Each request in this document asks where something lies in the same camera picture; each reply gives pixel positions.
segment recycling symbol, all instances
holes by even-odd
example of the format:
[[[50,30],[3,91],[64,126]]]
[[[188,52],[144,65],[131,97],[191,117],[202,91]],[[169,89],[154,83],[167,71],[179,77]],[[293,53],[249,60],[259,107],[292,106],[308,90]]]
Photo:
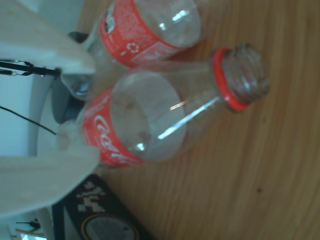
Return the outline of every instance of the recycling symbol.
[[[139,52],[140,48],[136,43],[131,42],[126,45],[126,49],[128,49],[131,53],[136,54]]]

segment red bottle cap ring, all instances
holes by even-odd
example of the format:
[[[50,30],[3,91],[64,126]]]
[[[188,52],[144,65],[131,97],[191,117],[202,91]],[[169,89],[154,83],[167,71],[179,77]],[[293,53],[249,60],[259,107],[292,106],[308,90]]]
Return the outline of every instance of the red bottle cap ring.
[[[220,48],[214,53],[212,68],[217,86],[220,90],[220,93],[224,97],[224,100],[233,110],[239,112],[249,107],[249,104],[239,101],[228,89],[227,79],[222,68],[222,61],[227,51],[229,51],[228,48]]]

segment wood grain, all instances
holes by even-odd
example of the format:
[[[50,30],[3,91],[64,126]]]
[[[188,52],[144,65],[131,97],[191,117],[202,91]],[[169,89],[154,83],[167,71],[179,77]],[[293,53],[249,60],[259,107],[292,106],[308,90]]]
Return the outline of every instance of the wood grain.
[[[79,29],[89,32],[109,2],[86,0]],[[320,238],[319,12],[319,0],[233,0],[205,41],[174,58],[252,43],[272,91],[171,162],[104,174],[157,239]]]

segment black cable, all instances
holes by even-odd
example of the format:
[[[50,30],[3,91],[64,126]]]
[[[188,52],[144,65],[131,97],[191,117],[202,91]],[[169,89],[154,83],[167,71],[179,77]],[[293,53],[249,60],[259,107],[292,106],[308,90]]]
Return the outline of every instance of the black cable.
[[[54,134],[54,135],[57,135],[57,134],[56,134],[54,131],[52,131],[51,129],[49,129],[49,128],[41,125],[40,123],[37,123],[36,121],[33,121],[33,120],[31,120],[31,119],[29,119],[29,118],[27,118],[27,117],[25,117],[25,116],[22,116],[22,115],[20,115],[19,113],[16,113],[16,112],[14,112],[14,111],[6,108],[6,107],[0,106],[0,109],[3,109],[3,110],[5,110],[5,111],[8,111],[8,112],[14,114],[14,115],[17,115],[18,117],[23,118],[24,120],[27,120],[27,121],[29,121],[29,122],[31,122],[31,123],[33,123],[33,124],[35,124],[35,125],[43,128],[43,129],[49,131],[50,133],[52,133],[52,134]]]

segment coca-cola bottle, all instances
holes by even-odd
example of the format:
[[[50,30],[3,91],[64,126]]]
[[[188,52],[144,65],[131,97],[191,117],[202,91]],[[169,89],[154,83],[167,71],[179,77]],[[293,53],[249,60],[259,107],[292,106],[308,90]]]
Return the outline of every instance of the coca-cola bottle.
[[[213,31],[229,0],[114,0],[83,46],[94,76],[65,75],[72,95],[85,100],[93,80],[110,85],[132,67],[166,59]]]
[[[111,167],[169,160],[222,112],[242,111],[269,89],[261,56],[248,44],[218,49],[205,62],[149,62],[88,102],[64,126],[64,145],[97,146]]]

